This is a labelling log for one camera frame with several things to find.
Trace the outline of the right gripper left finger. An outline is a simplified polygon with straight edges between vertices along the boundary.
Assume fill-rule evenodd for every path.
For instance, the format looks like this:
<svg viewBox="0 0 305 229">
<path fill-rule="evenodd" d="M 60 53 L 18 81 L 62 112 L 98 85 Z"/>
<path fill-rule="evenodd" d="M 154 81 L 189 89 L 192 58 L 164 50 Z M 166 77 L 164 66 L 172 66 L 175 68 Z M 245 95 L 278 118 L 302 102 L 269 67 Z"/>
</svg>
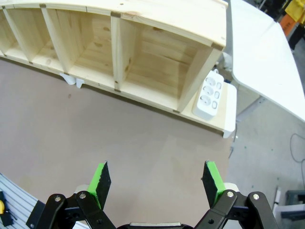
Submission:
<svg viewBox="0 0 305 229">
<path fill-rule="evenodd" d="M 111 186 L 107 162 L 98 165 L 86 190 L 69 198 L 53 194 L 45 205 L 46 229 L 72 229 L 76 222 L 85 221 L 91 229 L 114 229 L 103 211 Z"/>
</svg>

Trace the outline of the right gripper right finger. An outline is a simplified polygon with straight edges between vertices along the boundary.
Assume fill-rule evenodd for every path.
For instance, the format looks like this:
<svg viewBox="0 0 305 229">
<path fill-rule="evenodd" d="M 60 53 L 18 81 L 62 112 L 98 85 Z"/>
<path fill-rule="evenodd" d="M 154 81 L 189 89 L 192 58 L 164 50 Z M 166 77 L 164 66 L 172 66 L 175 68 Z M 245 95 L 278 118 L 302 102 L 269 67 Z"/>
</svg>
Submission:
<svg viewBox="0 0 305 229">
<path fill-rule="evenodd" d="M 214 161 L 205 161 L 202 182 L 210 209 L 196 229 L 222 229 L 229 220 L 243 229 L 278 228 L 265 194 L 256 191 L 244 196 L 236 188 L 226 187 Z"/>
</svg>

